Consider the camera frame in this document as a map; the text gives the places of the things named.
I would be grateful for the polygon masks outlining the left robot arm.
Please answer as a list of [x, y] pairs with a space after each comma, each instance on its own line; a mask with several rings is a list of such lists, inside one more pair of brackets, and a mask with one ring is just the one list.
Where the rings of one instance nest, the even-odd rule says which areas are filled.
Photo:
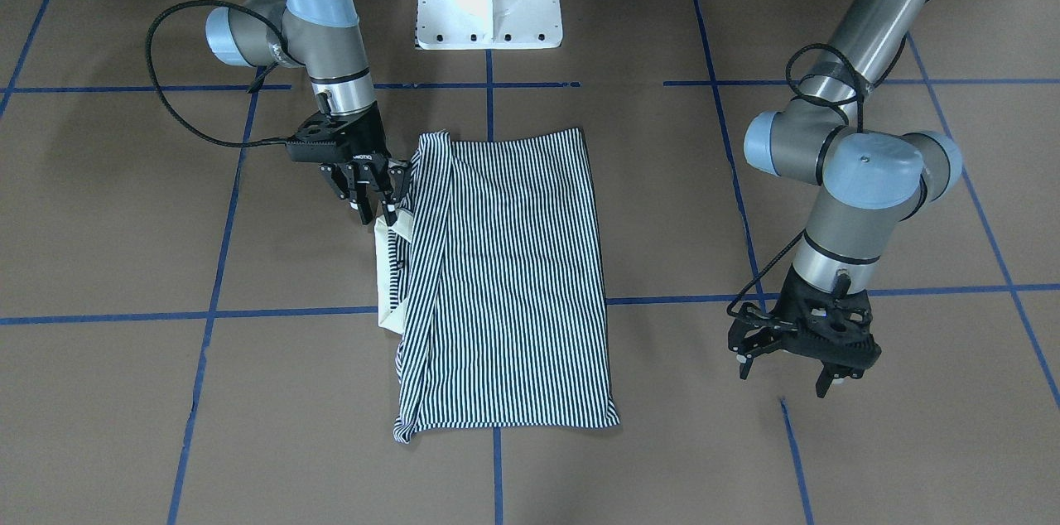
[[783, 351], [822, 363], [815, 390], [862, 378], [881, 355], [871, 332], [870, 280], [897, 224], [940, 200], [964, 173], [961, 151], [939, 132], [865, 128], [871, 92], [889, 75], [906, 34], [931, 0], [853, 0], [829, 41], [805, 46], [817, 62], [800, 78], [787, 65], [791, 101], [759, 113], [744, 137], [754, 169], [819, 188], [776, 307], [742, 292], [727, 307], [739, 377]]

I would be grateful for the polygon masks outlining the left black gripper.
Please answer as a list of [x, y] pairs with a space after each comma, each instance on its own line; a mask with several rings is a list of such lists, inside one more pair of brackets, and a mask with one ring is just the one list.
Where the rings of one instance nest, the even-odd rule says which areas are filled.
[[848, 288], [848, 277], [841, 277], [836, 291], [818, 290], [791, 267], [771, 311], [743, 303], [732, 314], [728, 331], [728, 347], [740, 363], [739, 378], [749, 377], [754, 358], [775, 350], [822, 360], [815, 384], [818, 399], [846, 378], [862, 378], [860, 368], [874, 366], [882, 349], [870, 332], [870, 296], [866, 291], [849, 294]]

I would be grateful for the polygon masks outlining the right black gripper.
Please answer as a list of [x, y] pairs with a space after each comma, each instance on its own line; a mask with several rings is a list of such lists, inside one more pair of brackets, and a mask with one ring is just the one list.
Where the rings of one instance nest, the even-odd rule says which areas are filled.
[[398, 208], [405, 200], [412, 178], [408, 163], [390, 155], [376, 103], [359, 113], [312, 113], [285, 140], [292, 161], [333, 167], [330, 188], [349, 203], [361, 224], [373, 220], [367, 186], [383, 188], [383, 218], [398, 223]]

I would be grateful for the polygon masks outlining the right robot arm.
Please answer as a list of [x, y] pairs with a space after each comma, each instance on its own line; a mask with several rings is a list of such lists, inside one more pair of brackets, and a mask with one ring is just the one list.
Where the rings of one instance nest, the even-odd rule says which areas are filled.
[[207, 0], [205, 7], [207, 42], [220, 62], [303, 69], [310, 78], [317, 110], [292, 136], [258, 145], [281, 145], [292, 161], [317, 164], [364, 224], [376, 215], [398, 223], [408, 167], [387, 148], [354, 0]]

